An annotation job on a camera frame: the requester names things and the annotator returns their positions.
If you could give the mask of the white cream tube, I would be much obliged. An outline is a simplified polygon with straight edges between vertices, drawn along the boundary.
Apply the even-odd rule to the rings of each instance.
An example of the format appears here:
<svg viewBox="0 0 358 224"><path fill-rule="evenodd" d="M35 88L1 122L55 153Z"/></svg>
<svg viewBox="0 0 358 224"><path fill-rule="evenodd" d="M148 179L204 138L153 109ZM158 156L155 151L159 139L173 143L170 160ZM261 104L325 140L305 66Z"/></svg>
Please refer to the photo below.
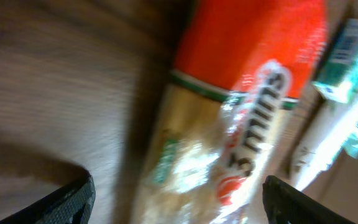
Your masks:
<svg viewBox="0 0 358 224"><path fill-rule="evenodd" d="M292 155L292 186L302 191L328 170L357 125L358 89L348 103L325 101Z"/></svg>

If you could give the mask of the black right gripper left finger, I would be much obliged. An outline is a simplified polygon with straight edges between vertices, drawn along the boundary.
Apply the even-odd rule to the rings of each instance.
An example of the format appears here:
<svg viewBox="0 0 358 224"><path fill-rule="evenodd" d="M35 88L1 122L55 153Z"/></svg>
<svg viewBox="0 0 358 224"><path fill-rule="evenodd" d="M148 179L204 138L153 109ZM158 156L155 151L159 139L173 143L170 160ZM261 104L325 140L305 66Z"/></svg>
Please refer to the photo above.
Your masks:
<svg viewBox="0 0 358 224"><path fill-rule="evenodd" d="M0 224L87 224L96 198L90 173L60 187Z"/></svg>

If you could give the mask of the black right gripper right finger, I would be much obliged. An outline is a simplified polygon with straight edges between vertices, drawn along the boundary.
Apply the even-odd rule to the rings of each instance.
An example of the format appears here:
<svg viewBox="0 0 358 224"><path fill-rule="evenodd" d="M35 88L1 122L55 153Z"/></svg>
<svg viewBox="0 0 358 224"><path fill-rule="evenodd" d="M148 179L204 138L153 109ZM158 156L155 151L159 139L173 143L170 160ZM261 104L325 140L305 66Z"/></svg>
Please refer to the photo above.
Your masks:
<svg viewBox="0 0 358 224"><path fill-rule="evenodd" d="M263 183L262 201L269 224L355 224L274 175Z"/></svg>

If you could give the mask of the teal tissue pack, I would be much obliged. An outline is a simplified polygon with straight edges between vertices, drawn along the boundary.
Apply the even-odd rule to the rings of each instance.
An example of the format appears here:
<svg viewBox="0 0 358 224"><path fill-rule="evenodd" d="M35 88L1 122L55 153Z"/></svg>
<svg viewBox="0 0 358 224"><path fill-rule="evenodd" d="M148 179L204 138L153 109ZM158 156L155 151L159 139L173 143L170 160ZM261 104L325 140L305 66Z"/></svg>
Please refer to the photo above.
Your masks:
<svg viewBox="0 0 358 224"><path fill-rule="evenodd" d="M358 88L358 19L347 20L312 84L327 100L352 98Z"/></svg>

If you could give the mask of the orange spaghetti package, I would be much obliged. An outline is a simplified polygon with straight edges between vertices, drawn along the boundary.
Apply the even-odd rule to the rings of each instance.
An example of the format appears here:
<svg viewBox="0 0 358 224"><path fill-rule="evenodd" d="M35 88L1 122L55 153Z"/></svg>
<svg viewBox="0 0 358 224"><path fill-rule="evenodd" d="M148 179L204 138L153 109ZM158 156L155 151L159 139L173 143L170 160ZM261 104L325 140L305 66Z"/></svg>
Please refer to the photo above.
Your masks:
<svg viewBox="0 0 358 224"><path fill-rule="evenodd" d="M322 0L197 1L131 222L246 223L326 41Z"/></svg>

